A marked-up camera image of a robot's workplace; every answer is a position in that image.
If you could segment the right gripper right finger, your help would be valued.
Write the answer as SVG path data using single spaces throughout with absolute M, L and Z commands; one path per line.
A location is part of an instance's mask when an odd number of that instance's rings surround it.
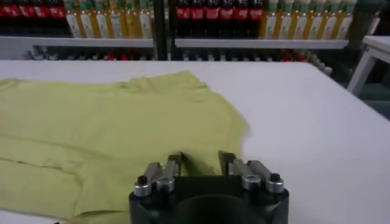
M 219 162 L 223 175 L 238 175 L 241 185 L 246 191 L 263 189 L 273 194 L 281 194 L 285 190 L 284 181 L 278 173 L 271 172 L 258 160 L 244 162 L 234 153 L 220 150 Z

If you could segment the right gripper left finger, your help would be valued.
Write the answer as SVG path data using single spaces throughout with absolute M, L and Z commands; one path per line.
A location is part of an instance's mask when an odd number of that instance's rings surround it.
M 149 163 L 144 173 L 133 185 L 133 194 L 148 197 L 153 191 L 169 194 L 175 189 L 175 177 L 181 176 L 182 153 L 169 155 L 165 166 L 158 162 Z

